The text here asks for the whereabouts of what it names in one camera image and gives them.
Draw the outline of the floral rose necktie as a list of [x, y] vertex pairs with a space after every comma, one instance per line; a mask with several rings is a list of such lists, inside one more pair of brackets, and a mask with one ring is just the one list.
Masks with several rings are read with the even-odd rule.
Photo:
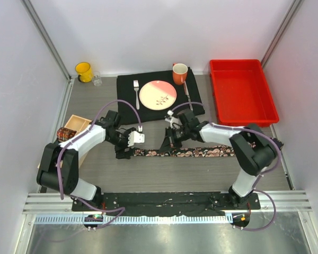
[[219, 145], [213, 147], [179, 148], [172, 151], [159, 152], [159, 150], [146, 150], [135, 148], [134, 157], [185, 157], [185, 158], [204, 158], [204, 157], [235, 157], [234, 149], [229, 146]]

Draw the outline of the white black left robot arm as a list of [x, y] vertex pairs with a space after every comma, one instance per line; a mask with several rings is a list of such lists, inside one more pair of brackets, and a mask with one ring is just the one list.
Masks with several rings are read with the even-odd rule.
[[90, 211], [102, 207], [101, 188], [79, 177], [81, 158], [100, 143], [114, 145], [117, 158], [130, 158], [131, 147], [143, 143], [142, 126], [119, 132], [120, 115], [109, 110], [105, 117], [92, 121], [78, 135], [64, 142], [45, 146], [37, 174], [37, 183], [46, 188], [78, 199]]

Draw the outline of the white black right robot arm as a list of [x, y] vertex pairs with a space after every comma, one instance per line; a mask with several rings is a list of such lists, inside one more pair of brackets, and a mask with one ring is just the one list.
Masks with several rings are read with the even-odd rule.
[[165, 129], [160, 152], [180, 148], [186, 140], [222, 144], [233, 148], [241, 168], [236, 181], [228, 190], [229, 204], [235, 209], [247, 204], [260, 173], [280, 155], [276, 143], [265, 136], [256, 124], [231, 127], [209, 121], [200, 122], [191, 110], [178, 115], [169, 110], [165, 120], [170, 126]]

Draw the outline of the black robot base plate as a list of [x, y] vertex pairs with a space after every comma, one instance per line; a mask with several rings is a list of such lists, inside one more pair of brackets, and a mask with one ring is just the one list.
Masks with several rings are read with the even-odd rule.
[[235, 204], [234, 198], [224, 192], [104, 193], [98, 202], [89, 204], [106, 210], [124, 207], [123, 216], [133, 217], [219, 216], [225, 211], [261, 208], [256, 193]]

